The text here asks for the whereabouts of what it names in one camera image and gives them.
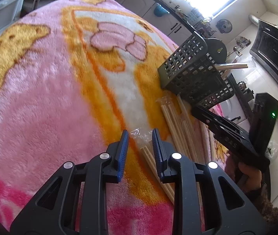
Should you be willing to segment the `person's right hand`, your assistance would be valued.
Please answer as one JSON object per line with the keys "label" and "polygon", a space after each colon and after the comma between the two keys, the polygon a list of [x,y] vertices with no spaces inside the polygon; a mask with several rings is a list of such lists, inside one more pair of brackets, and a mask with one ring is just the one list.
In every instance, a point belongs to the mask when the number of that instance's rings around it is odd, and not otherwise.
{"label": "person's right hand", "polygon": [[261,188],[262,173],[260,170],[243,162],[238,163],[238,168],[247,177],[245,182],[239,186],[243,192],[248,193]]}

